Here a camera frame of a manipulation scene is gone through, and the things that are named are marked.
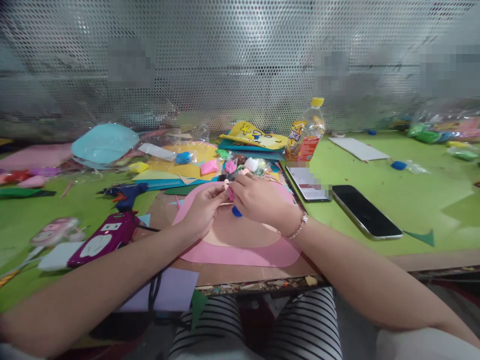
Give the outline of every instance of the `green table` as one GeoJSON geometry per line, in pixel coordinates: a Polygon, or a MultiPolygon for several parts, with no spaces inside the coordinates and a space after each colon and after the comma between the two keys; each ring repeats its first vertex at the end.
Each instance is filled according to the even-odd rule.
{"type": "MultiPolygon", "coordinates": [[[[384,256],[399,256],[400,262],[400,256],[410,256],[403,260],[411,262],[415,258],[412,255],[440,253],[429,258],[442,262],[461,254],[467,262],[461,266],[480,265],[480,189],[473,185],[480,179],[476,161],[454,158],[447,154],[444,145],[425,144],[396,131],[379,132],[374,136],[365,133],[347,136],[371,145],[394,160],[412,160],[431,174],[395,170],[387,159],[360,161],[327,137],[318,144],[310,171],[323,185],[356,187],[402,230],[427,234],[433,229],[435,247],[407,234],[397,240],[372,241],[360,232],[335,200],[304,202],[312,217],[384,256]],[[470,258],[476,259],[476,264],[468,263],[472,261],[470,258]]],[[[429,262],[425,256],[416,258],[429,262]]],[[[416,267],[408,270],[425,268],[422,264],[416,267]]]]}
{"type": "MultiPolygon", "coordinates": [[[[57,191],[52,197],[31,197],[25,199],[0,200],[0,275],[20,265],[33,249],[29,240],[43,227],[56,218],[75,217],[87,237],[104,222],[109,214],[116,211],[111,196],[96,194],[113,184],[124,183],[130,177],[125,173],[102,175],[80,175],[78,184],[72,186],[64,198],[60,195],[73,177],[58,177],[45,185],[45,190],[57,191]]],[[[137,197],[135,210],[140,215],[149,209],[158,191],[149,191],[137,197]]],[[[40,257],[47,254],[44,250],[40,257]]],[[[33,262],[0,288],[0,313],[4,312],[35,290],[57,280],[63,271],[41,272],[38,261],[33,262]]]]}

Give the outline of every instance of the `phone screen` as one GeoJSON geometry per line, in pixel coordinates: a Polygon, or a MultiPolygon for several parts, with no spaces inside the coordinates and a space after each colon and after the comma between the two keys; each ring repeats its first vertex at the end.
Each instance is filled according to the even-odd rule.
{"type": "Polygon", "coordinates": [[[401,236],[402,231],[380,210],[351,185],[334,185],[332,190],[337,199],[355,216],[374,237],[401,236]]]}

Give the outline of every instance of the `striped pants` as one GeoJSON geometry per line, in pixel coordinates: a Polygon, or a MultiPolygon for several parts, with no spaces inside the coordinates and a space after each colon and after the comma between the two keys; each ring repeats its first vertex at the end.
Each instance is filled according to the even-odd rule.
{"type": "MultiPolygon", "coordinates": [[[[189,322],[192,313],[182,315],[189,322]]],[[[178,329],[170,359],[202,341],[225,338],[243,342],[237,302],[231,296],[208,300],[194,333],[178,329]]],[[[278,316],[273,333],[259,354],[267,360],[342,360],[337,312],[331,287],[292,298],[278,316]]]]}

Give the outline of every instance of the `perforated metal panel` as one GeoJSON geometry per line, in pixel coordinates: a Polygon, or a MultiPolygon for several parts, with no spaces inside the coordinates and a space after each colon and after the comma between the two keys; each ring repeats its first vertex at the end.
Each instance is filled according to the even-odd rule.
{"type": "Polygon", "coordinates": [[[238,120],[285,134],[314,96],[329,130],[370,128],[425,101],[429,47],[480,44],[479,18],[474,0],[11,1],[0,136],[238,120]]]}

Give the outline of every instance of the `blue glue gun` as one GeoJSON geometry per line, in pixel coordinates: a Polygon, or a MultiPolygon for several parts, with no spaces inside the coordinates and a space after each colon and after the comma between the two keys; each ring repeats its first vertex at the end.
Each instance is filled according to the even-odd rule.
{"type": "Polygon", "coordinates": [[[148,191],[149,185],[146,182],[128,185],[116,185],[104,190],[104,194],[113,195],[116,198],[113,200],[116,203],[115,207],[121,213],[132,211],[134,208],[135,199],[138,195],[148,191]]]}

